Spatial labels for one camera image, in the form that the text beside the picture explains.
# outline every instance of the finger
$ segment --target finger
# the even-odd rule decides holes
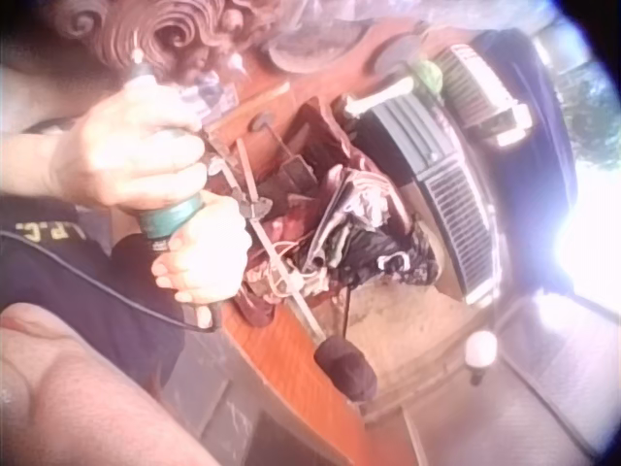
[[[151,267],[151,272],[155,277],[169,274],[180,274],[183,272],[197,270],[202,271],[208,267],[207,272],[197,272],[212,275],[220,274],[222,267],[226,267],[231,261],[238,261],[243,264],[247,262],[247,248],[244,238],[238,233],[231,235],[230,242],[222,243],[221,238],[216,240],[205,239],[205,244],[199,248],[182,248],[177,251],[164,252],[155,259]]]
[[[180,228],[171,238],[171,249],[178,249],[181,245],[191,245],[199,241],[205,241],[205,238],[212,237],[216,234],[221,239],[233,241],[240,239],[236,235],[239,233],[241,238],[247,235],[245,232],[245,219],[240,214],[240,207],[237,201],[231,197],[220,197],[217,202],[206,205],[199,213],[197,213],[187,224]],[[249,241],[249,236],[237,244],[239,248],[245,247],[245,243]]]
[[[210,328],[213,318],[212,311],[207,306],[198,306],[196,308],[196,323],[200,328]]]
[[[176,173],[197,163],[205,153],[198,136],[180,129],[165,129],[145,138],[141,149],[132,156],[135,176]]]
[[[164,85],[142,89],[127,89],[122,102],[129,104],[124,111],[127,124],[150,128],[184,128],[200,131],[201,120],[191,106],[181,100],[176,89]]]
[[[178,291],[175,294],[175,299],[180,303],[212,304],[232,298],[240,290],[240,286],[235,288],[220,287]]]
[[[222,292],[237,292],[244,277],[245,260],[237,259],[230,264],[230,271],[217,270],[213,274],[209,270],[190,270],[180,274],[169,274],[158,277],[156,283],[160,288],[188,291],[190,293],[200,290],[222,290]]]
[[[207,167],[191,165],[177,173],[137,178],[122,187],[120,204],[131,209],[161,209],[189,199],[207,182]]]

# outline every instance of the person's left hand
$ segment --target person's left hand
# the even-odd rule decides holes
[[[240,289],[252,243],[245,219],[231,197],[202,191],[205,207],[168,242],[151,267],[156,283],[178,292],[181,303],[210,304]]]

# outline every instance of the metal bar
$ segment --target metal bar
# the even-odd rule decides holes
[[[254,177],[252,176],[252,171],[250,170],[250,162],[247,157],[247,152],[245,150],[245,146],[242,140],[238,139],[237,145],[238,145],[238,150],[241,149],[240,160],[242,162],[242,168],[244,170],[245,183],[248,186],[248,194],[250,197],[250,202],[256,202],[256,200],[258,199],[258,193],[256,192],[256,184],[254,182]],[[224,176],[226,177],[227,181],[229,181],[229,177],[226,176],[226,171],[230,172],[230,168],[228,167],[228,165],[226,165],[226,163],[222,163],[221,169],[224,172]],[[235,178],[232,177],[232,174],[230,175],[231,175],[231,178],[233,178],[233,180],[229,182],[229,184],[231,184],[231,187],[240,189],[240,186],[235,180]],[[307,321],[307,324],[309,325],[310,329],[314,332],[317,338],[320,338],[322,340],[325,339],[326,338],[325,333],[319,326],[317,319],[312,314],[311,308],[309,308],[309,305],[307,304],[306,300],[304,299],[302,294],[300,294],[300,291],[298,291],[298,289],[296,288],[295,283],[291,280],[289,271],[287,270],[286,266],[284,265],[284,262],[282,262],[282,259],[278,255],[276,248],[274,248],[274,245],[272,244],[272,241],[270,240],[270,237],[268,236],[268,234],[265,232],[263,225],[261,224],[258,218],[250,218],[248,222],[250,223],[250,226],[254,230],[254,233],[256,234],[257,238],[261,242],[263,249],[270,257],[270,260],[272,261],[272,263],[276,266],[278,273],[284,280],[287,286],[287,289],[291,293],[291,298],[293,299],[297,307],[300,309],[300,312],[302,313],[305,320]]]

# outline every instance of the wood carving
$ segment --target wood carving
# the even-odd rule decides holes
[[[280,0],[56,0],[40,13],[117,70],[130,65],[136,33],[158,78],[189,83],[218,58],[265,37],[279,19]]]

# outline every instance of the black cable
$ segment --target black cable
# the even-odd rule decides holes
[[[25,238],[19,236],[16,233],[10,232],[10,231],[6,231],[6,230],[0,230],[0,237],[4,237],[4,238],[8,238],[10,240],[13,241],[17,241],[19,243],[22,243],[23,245],[28,246],[29,248],[32,248],[33,250],[36,250],[38,252],[40,252],[41,254],[45,255],[47,258],[53,260],[54,262],[56,262],[58,265],[64,267],[66,270],[68,270],[69,272],[71,272],[72,274],[74,274],[77,277],[80,277],[81,279],[83,279],[84,281],[90,283],[91,285],[95,286],[96,288],[98,288],[99,290],[109,294],[110,296],[112,296],[113,298],[119,300],[120,302],[122,302],[123,304],[129,306],[130,308],[139,311],[143,314],[146,314],[147,316],[151,316],[153,318],[157,318],[158,320],[167,323],[168,325],[172,325],[178,328],[182,328],[183,330],[190,330],[192,332],[197,332],[197,333],[212,333],[211,330],[209,328],[205,329],[205,328],[201,328],[197,325],[191,325],[189,323],[185,323],[185,322],[181,322],[180,320],[176,320],[174,318],[168,317],[168,316],[164,316],[162,314],[159,314],[158,312],[154,311],[153,309],[149,309],[146,306],[143,306],[140,303],[137,303],[136,301],[123,296],[121,293],[115,291],[114,289],[110,288],[109,286],[107,286],[106,284],[101,283],[100,281],[93,279],[92,277],[88,276],[85,272],[83,272],[82,270],[78,269],[77,267],[73,266],[72,264],[70,264],[69,262],[67,262],[65,259],[63,259],[62,257],[60,257],[58,254],[56,254],[55,252],[52,252],[50,250],[45,249],[44,247],[37,245],[36,243],[33,243],[31,241],[26,240]]]

